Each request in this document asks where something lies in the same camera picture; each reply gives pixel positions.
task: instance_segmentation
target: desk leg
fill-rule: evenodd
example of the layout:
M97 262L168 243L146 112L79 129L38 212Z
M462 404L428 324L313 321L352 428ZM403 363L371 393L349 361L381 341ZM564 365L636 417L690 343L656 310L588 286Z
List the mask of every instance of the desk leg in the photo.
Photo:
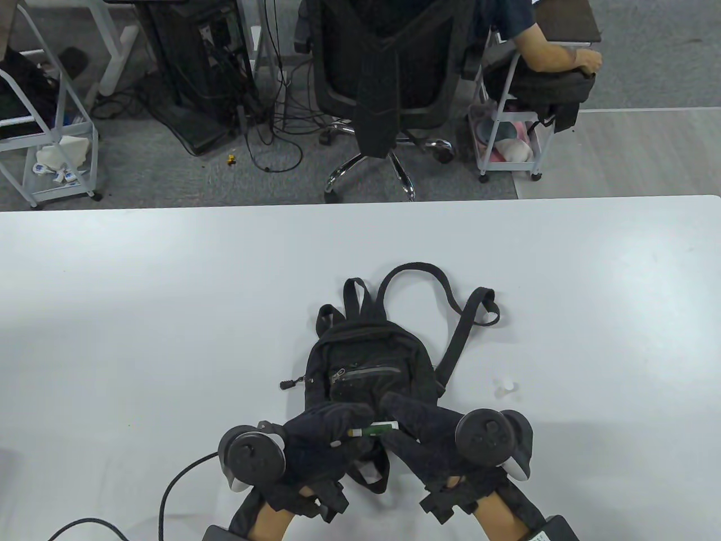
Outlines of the desk leg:
M110 16L110 10L102 0L87 0L88 7L92 13L95 24L97 25L105 47L110 52L110 62L105 69L105 73L100 79L98 92L103 96L110 96L115 92L118 86L120 75L123 74L125 64L128 62L133 44L138 37L140 29L137 25L126 26L123 32L118 36L115 29L115 23Z

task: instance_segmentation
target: gray carpet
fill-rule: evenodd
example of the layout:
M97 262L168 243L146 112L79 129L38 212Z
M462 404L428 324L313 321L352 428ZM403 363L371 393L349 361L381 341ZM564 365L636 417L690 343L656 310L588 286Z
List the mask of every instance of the gray carpet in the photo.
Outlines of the gray carpet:
M603 69L585 108L721 105L721 1L590 2Z
M714 69L721 56L721 3L708 0L591 0L604 42L599 45L605 63L588 108L690 107L721 105L721 71ZM297 0L278 0L281 37L292 35ZM86 90L98 80L107 63L105 50L89 12L35 10L35 19L56 51L74 45L91 56L90 67L77 86ZM114 11L119 25L132 17L129 10ZM16 25L12 45L34 48L32 36ZM283 53L291 42L282 38ZM119 88L130 84L148 65L144 40L136 43ZM295 95L304 101L304 78L294 84ZM459 87L453 118L441 135L453 139L459 159L442 165L417 149L403 148L398 154L412 176L418 199L515 198L509 174L492 176L481 185L470 157L470 136L462 116L471 87ZM313 136L297 137L305 151L301 165L292 172L268 175L256 169L244 142L218 149L202 158L185 153L162 125L150 118L98 121L102 134L99 182L106 195L99 203L78 198L48 204L48 208L125 208L160 206L250 205L274 203L320 203L324 179L339 163L352 156L355 144L339 138L332 147L320 146ZM277 143L261 146L251 139L257 161L271 167L294 162L296 150ZM226 165L229 153L238 163ZM10 157L16 172L22 157ZM369 161L346 175L339 184L344 201L402 201L403 193L389 163ZM0 210L20 210L27 204L6 182L0 182Z

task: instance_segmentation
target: chair armrest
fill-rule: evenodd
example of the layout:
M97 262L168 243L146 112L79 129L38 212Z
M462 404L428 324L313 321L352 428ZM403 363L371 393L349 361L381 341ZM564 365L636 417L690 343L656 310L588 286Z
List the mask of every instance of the chair armrest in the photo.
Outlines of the chair armrest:
M296 33L293 36L293 48L299 54L310 54L311 52L311 23L308 20L306 0L302 0L298 8L298 22L296 23Z
M480 44L471 45L466 49L463 57L463 66L461 67L461 79L466 81L474 81L478 71L481 69L481 60L483 59L484 47Z

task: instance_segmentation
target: label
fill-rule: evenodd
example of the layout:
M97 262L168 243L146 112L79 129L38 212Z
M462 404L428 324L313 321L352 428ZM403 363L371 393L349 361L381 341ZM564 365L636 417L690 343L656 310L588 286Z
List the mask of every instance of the label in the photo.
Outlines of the label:
M551 541L551 540L546 535L546 532L538 532L536 535L534 535L528 541Z

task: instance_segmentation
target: backpack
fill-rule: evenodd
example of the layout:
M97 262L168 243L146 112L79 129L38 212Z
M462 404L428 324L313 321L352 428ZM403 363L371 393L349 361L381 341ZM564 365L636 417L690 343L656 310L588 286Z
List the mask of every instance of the backpack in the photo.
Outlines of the backpack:
M423 342L386 318L386 290L393 277L402 271L423 271L432 275L442 285L451 308L461 316L436 368L433 368ZM361 303L356 286L363 290ZM311 349L305 375L282 382L280 387L287 389L303 381L306 409L328 401L368 404L376 414L376 421L388 420L379 407L381 398L388 391L436 404L446 391L473 326L489 327L500 319L494 298L492 289L479 287L461 309L446 275L430 263L407 263L393 269L381 282L375 300L363 280L349 278L343 286L345 315L331 304L320 308L316 321L318 341ZM495 315L491 321L474 321L481 304ZM380 477L376 475L375 480L370 480L358 467L351 468L349 476L374 493L383 493L390 467L380 440L374 441L373 449L361 462L372 462Z
M500 102L510 62L494 65L484 70L483 84L488 95ZM518 59L509 92L523 109L534 111L539 123L550 126L555 120L554 131L567 130L576 124L580 104L584 103L596 76L586 76L580 69L560 73L539 73Z

